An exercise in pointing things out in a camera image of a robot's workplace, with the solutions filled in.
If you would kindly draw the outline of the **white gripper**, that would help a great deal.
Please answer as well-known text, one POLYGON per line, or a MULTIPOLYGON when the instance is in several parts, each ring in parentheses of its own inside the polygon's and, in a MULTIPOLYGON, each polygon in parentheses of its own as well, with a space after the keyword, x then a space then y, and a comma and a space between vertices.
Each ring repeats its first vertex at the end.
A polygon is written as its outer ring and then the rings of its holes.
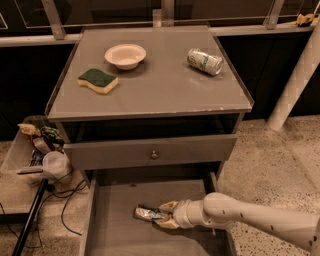
POLYGON ((159 210, 161 212, 173 212, 173 216, 168 215, 164 219, 157 219, 154 223, 165 229, 178 229, 179 227, 183 229, 193 228, 194 225, 190 222, 187 214, 187 209, 190 203, 191 201, 187 199, 179 202, 170 201, 160 205, 159 210))

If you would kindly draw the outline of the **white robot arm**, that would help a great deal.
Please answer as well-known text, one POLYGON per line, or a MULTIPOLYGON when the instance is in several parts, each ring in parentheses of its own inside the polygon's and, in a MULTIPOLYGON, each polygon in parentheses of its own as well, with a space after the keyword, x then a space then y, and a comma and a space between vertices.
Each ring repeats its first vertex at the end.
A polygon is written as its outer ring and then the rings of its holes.
POLYGON ((300 69, 289 79, 265 126, 253 130, 251 149, 237 147, 237 155, 218 179, 218 190, 199 201, 179 201, 170 205, 170 219, 162 226, 192 228, 204 225, 203 215, 216 229, 241 223, 320 256, 319 176, 310 175, 292 149, 293 142, 304 139, 295 133, 288 119, 306 83, 300 69))

